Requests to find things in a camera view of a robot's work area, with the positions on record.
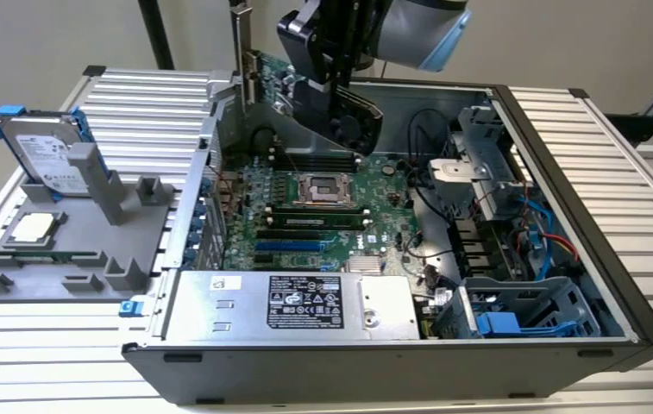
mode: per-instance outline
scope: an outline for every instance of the white wall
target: white wall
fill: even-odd
[[[159,0],[176,67],[232,68],[226,0]],[[250,0],[254,46],[284,56],[275,25],[301,0]],[[471,0],[447,70],[390,78],[581,87],[602,110],[653,96],[652,0]],[[0,0],[0,103],[56,108],[86,65],[154,68],[136,0]],[[0,182],[14,169],[0,146]]]

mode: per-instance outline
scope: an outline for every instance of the cpu socket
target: cpu socket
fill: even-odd
[[[351,206],[351,191],[346,174],[298,175],[298,204],[319,206]]]

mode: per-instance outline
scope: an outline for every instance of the blue latch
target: blue latch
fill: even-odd
[[[518,318],[513,312],[485,312],[477,317],[482,336],[518,336],[522,334]]]
[[[2,105],[0,106],[0,115],[3,116],[19,116],[24,113],[27,109],[24,105]]]
[[[142,317],[144,302],[124,300],[119,305],[119,317]]]

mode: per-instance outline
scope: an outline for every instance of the power supply label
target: power supply label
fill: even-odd
[[[267,294],[270,328],[345,328],[339,276],[270,276]]]

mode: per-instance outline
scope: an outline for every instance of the black pole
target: black pole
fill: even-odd
[[[174,70],[175,65],[172,64],[172,55],[167,44],[167,35],[164,34],[159,4],[156,0],[138,0],[138,2],[147,35],[150,36],[150,44],[152,45],[152,53],[155,54],[156,68]]]

